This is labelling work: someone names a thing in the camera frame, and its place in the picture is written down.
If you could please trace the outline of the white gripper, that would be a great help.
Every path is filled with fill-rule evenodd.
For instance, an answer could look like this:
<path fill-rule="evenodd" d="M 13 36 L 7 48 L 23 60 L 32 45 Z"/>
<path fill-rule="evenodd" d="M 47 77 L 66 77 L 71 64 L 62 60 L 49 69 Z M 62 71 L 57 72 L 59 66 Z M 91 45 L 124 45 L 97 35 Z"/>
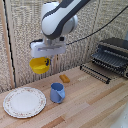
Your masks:
<path fill-rule="evenodd" d="M 43 57 L 62 54 L 66 51 L 65 42 L 56 40 L 32 42 L 30 47 L 31 56 L 36 58 L 37 62 L 43 62 Z M 50 64 L 51 60 L 46 58 L 46 66 L 49 66 Z"/>

